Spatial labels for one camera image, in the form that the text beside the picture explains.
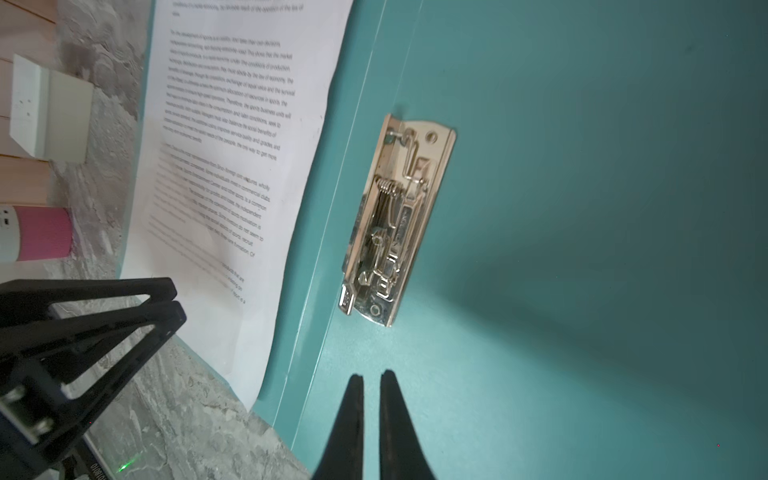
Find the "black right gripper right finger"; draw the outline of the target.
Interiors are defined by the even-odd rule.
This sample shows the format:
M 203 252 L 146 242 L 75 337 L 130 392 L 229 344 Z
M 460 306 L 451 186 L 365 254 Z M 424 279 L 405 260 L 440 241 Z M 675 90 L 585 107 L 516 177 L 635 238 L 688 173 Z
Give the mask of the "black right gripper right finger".
M 379 465 L 381 479 L 435 480 L 392 370 L 380 382 Z

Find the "printed paper sheet top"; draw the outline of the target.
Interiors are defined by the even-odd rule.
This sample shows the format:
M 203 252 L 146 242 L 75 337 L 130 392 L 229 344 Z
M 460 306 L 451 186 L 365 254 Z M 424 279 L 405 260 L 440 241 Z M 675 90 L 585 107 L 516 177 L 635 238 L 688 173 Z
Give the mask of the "printed paper sheet top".
M 347 1 L 158 1 L 122 278 L 168 277 L 181 340 L 259 395 Z

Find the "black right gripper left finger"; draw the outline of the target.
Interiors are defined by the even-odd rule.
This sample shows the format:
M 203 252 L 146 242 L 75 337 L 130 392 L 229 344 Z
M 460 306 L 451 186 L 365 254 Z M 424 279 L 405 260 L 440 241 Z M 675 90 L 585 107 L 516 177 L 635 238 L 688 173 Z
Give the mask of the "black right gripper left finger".
M 354 374 L 347 384 L 313 479 L 362 479 L 363 451 L 364 380 Z

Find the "teal green folder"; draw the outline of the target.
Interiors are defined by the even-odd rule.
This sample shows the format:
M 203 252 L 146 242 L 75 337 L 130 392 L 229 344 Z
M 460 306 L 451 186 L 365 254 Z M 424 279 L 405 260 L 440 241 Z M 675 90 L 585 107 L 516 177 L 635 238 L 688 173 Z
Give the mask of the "teal green folder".
M 347 1 L 261 390 L 316 468 L 392 370 L 439 479 L 767 475 L 767 5 Z M 394 323 L 338 301 L 387 115 L 457 139 Z

